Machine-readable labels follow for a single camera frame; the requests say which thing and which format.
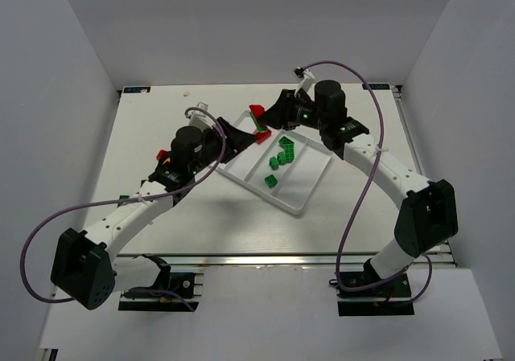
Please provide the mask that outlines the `green studded lego plate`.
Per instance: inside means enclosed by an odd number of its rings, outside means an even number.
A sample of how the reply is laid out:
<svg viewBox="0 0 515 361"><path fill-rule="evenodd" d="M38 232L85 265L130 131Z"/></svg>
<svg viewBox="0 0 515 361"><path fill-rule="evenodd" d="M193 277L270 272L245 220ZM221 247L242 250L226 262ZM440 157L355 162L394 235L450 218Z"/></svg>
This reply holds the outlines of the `green studded lego plate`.
<svg viewBox="0 0 515 361"><path fill-rule="evenodd" d="M282 148L280 152L284 152L286 154L286 164L292 163L295 160L295 143L288 137L281 137L278 144Z"/></svg>

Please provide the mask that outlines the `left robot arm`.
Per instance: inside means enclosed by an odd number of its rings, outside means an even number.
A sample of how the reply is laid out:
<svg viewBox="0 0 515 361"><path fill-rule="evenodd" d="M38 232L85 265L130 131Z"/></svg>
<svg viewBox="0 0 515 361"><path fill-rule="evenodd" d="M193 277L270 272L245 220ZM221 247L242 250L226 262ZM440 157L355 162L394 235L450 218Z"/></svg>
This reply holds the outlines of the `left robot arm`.
<svg viewBox="0 0 515 361"><path fill-rule="evenodd" d="M183 200L199 182L199 172L230 162L256 141L254 134L223 118L213 126L180 128L133 198L82 231L69 228L60 235L51 282L88 310L98 308L117 291L172 295L171 266L164 259L148 254L119 258L119 252Z"/></svg>

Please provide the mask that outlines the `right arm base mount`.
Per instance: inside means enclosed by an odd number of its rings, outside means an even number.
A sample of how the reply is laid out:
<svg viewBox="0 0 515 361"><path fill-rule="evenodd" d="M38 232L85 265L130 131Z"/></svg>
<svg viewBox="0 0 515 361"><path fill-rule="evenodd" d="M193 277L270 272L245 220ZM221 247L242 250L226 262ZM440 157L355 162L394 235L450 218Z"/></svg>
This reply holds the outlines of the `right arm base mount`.
<svg viewBox="0 0 515 361"><path fill-rule="evenodd" d="M413 316L414 303L407 275L374 289L345 291L336 278L328 284L336 289L336 302L340 317L393 317Z"/></svg>

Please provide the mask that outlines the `red wedge lego brick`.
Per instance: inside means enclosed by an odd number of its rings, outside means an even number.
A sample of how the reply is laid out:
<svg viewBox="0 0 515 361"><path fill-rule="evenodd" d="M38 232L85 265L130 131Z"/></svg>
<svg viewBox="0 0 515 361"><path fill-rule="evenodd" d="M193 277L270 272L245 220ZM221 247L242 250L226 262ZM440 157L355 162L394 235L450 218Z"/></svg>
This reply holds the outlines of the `red wedge lego brick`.
<svg viewBox="0 0 515 361"><path fill-rule="evenodd" d="M271 131L270 130L267 130L265 132L256 132L254 134L256 136L256 143L258 145L262 144L267 138L269 138L271 136Z"/></svg>

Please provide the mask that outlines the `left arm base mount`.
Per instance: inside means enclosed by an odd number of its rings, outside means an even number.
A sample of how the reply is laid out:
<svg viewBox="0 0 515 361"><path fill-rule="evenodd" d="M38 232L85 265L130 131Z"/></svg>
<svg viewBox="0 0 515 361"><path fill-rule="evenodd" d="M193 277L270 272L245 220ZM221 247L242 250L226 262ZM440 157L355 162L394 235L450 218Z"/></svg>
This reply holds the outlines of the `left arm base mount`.
<svg viewBox="0 0 515 361"><path fill-rule="evenodd" d="M203 275L175 269L159 256L120 257L113 263L118 309L131 312L187 312L198 308Z"/></svg>

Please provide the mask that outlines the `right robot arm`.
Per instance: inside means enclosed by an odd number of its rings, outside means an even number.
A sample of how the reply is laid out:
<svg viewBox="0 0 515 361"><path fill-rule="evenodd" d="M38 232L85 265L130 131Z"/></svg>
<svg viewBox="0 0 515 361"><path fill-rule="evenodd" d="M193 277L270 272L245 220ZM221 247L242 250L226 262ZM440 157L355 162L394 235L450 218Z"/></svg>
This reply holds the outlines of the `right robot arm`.
<svg viewBox="0 0 515 361"><path fill-rule="evenodd" d="M273 129L306 126L319 132L328 150L356 167L393 201L398 217L393 239L367 260L361 286L387 282L417 258L458 232L455 190L413 172L380 147L369 129L348 115L346 96L334 80L315 84L315 95L282 90L278 100L257 121Z"/></svg>

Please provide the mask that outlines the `red curved lego brick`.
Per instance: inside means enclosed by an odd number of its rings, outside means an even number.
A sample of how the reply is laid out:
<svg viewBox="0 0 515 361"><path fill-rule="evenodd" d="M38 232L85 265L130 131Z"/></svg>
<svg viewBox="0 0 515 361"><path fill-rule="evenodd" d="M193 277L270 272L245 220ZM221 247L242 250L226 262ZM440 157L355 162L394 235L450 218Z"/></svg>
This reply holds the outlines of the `red curved lego brick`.
<svg viewBox="0 0 515 361"><path fill-rule="evenodd" d="M249 110L256 118L259 118L266 111L262 105L249 105Z"/></svg>

